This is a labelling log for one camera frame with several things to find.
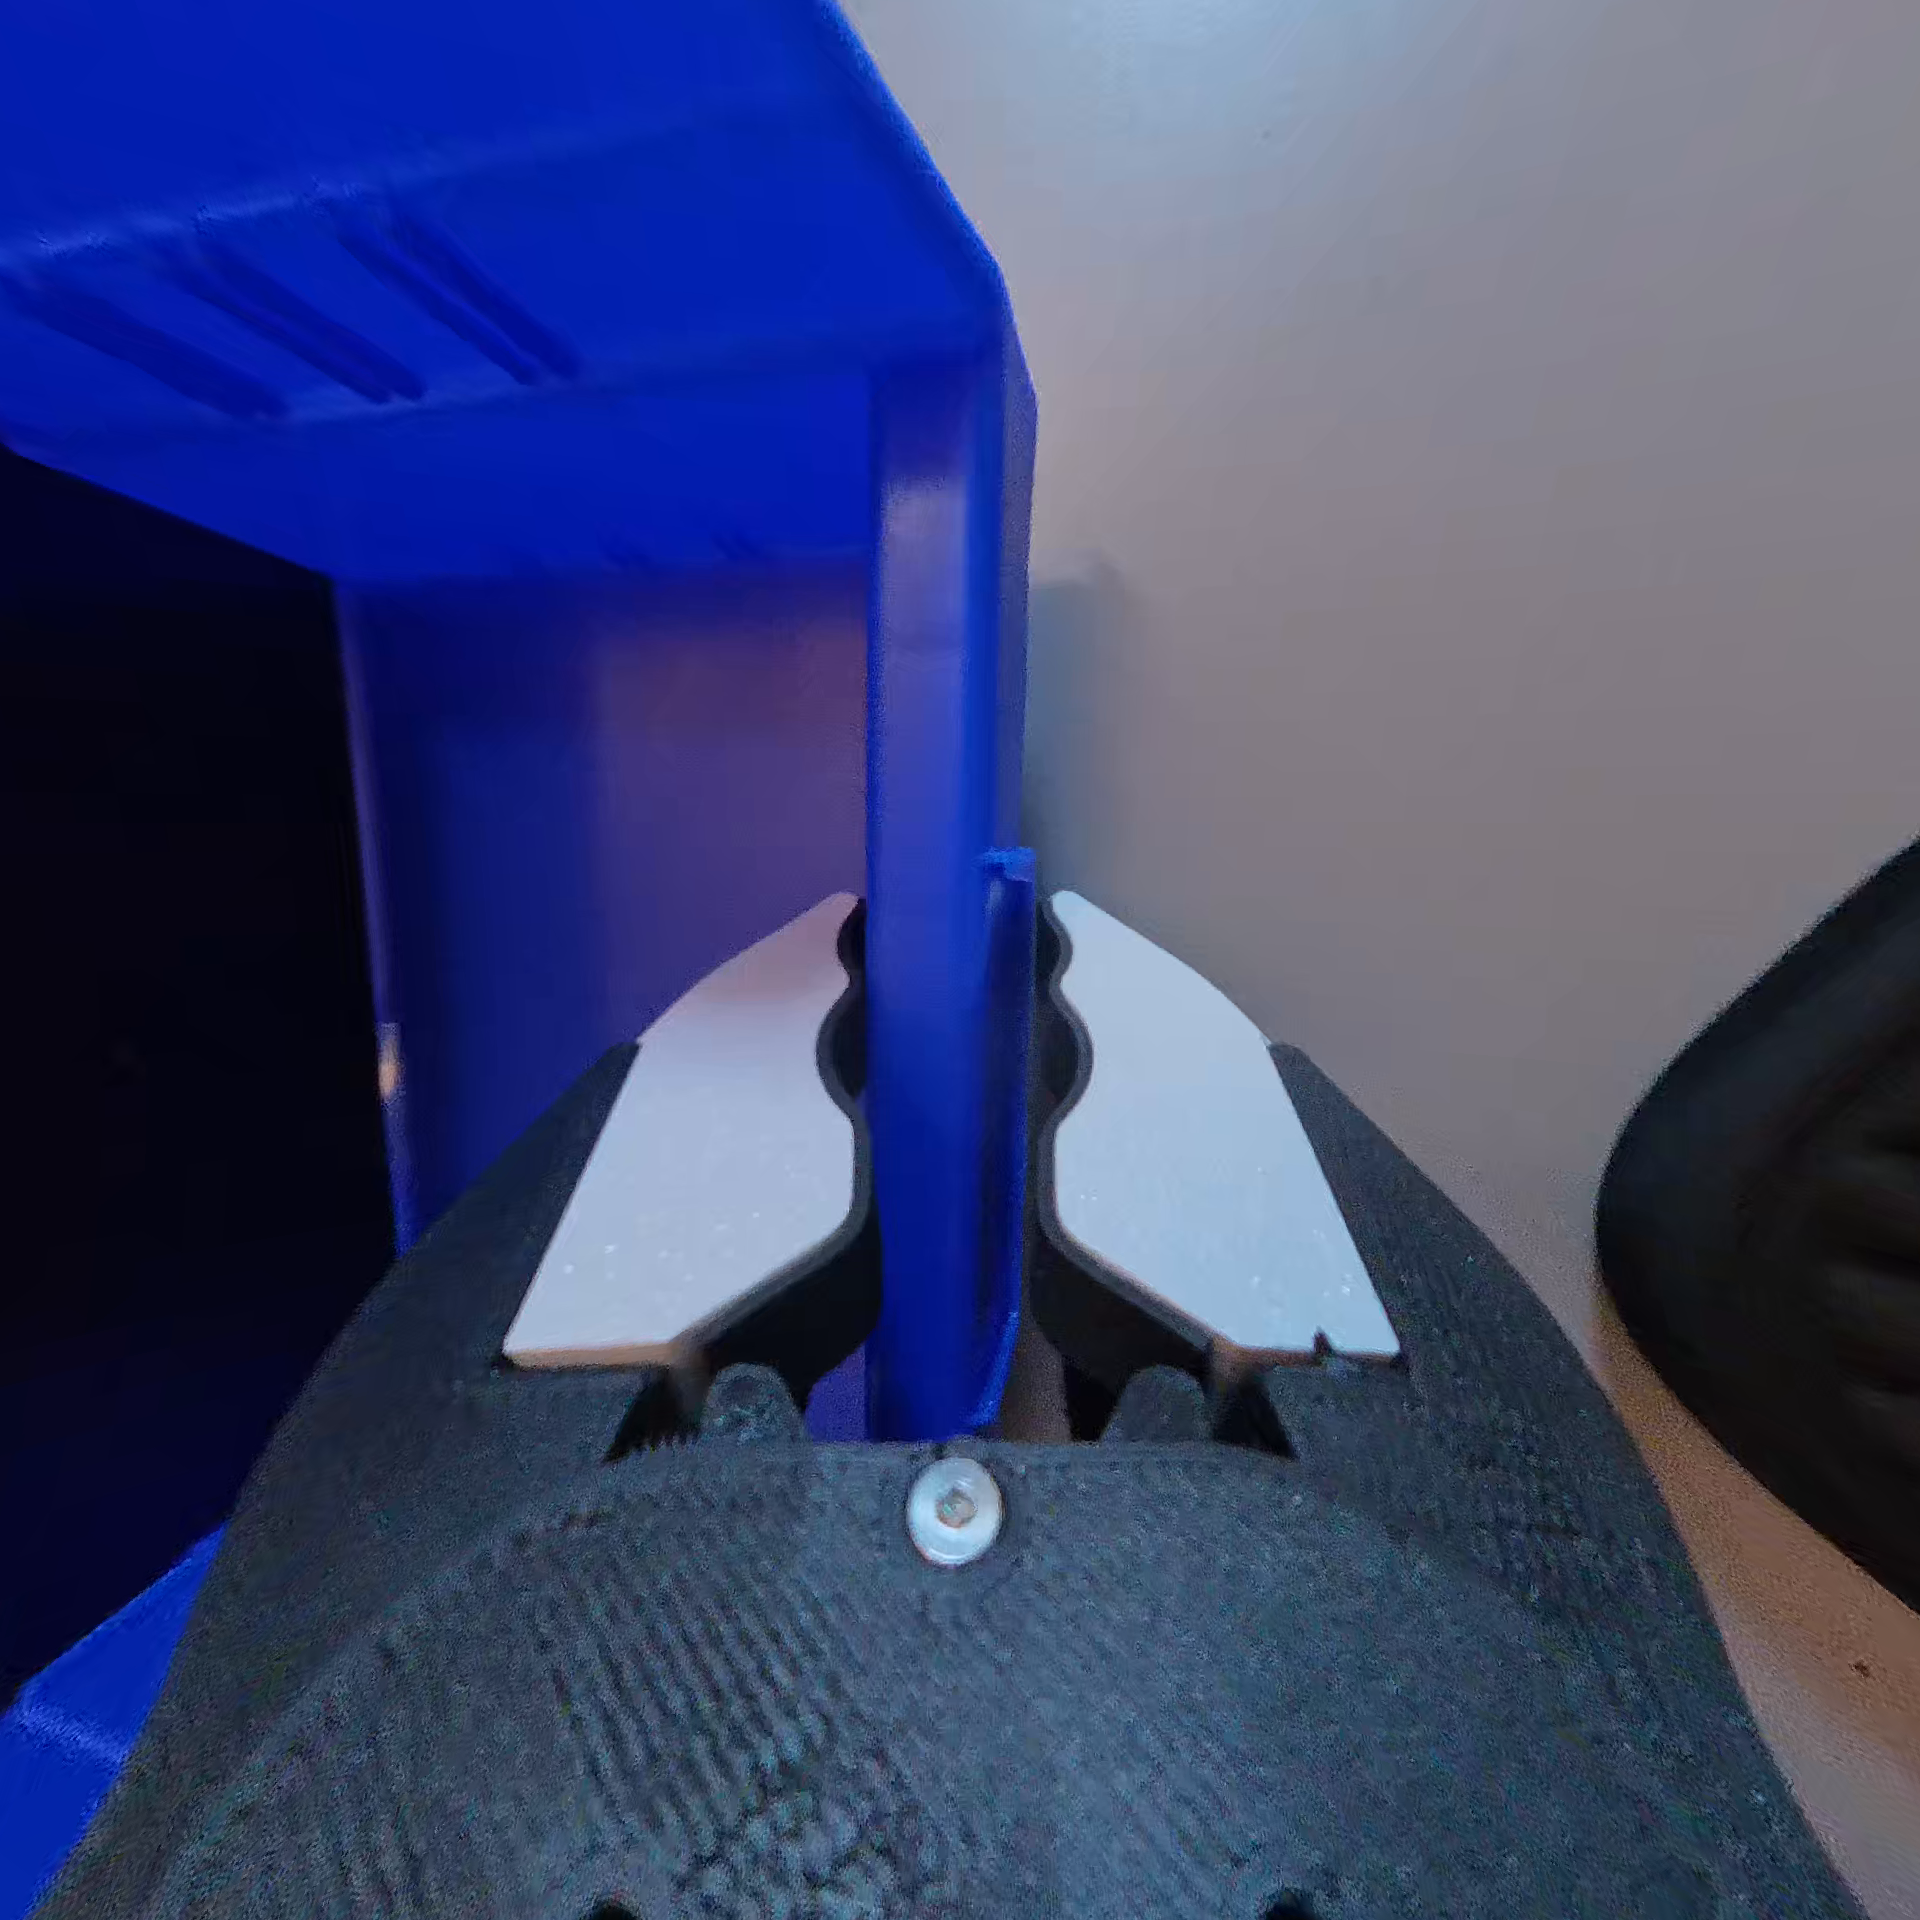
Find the blue plastic storage bin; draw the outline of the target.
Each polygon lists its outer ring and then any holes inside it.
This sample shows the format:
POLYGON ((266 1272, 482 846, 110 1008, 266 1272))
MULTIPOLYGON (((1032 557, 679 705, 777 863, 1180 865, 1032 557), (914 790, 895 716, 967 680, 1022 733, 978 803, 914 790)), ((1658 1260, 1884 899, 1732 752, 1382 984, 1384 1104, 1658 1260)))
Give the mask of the blue plastic storage bin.
POLYGON ((4 1909, 1009 1911, 1034 398, 837 5, 4 5, 4 1909), (866 908, 878 1320, 517 1375, 639 1033, 866 908))

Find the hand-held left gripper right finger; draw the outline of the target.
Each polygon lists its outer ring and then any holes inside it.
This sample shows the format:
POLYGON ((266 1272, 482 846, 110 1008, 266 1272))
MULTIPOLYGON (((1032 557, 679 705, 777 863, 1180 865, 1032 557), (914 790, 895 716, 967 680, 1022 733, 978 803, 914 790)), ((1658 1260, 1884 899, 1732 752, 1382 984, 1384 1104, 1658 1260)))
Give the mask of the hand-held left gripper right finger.
POLYGON ((1149 1374, 1202 1435, 1276 1452, 1276 1374, 1401 1400, 1401 1332, 1256 1021, 1076 891, 1038 937, 1028 1315, 1069 1439, 1149 1374))

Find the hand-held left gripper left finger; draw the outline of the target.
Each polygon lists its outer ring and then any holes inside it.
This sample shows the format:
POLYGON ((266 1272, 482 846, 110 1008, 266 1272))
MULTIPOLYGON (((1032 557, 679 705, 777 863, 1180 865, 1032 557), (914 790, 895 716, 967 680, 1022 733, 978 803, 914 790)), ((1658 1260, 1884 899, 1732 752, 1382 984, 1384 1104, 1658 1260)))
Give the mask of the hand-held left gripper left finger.
POLYGON ((693 1435, 720 1374, 804 1413, 878 1320, 866 908, 829 894, 637 1038, 498 1360, 631 1375, 608 1457, 693 1435))

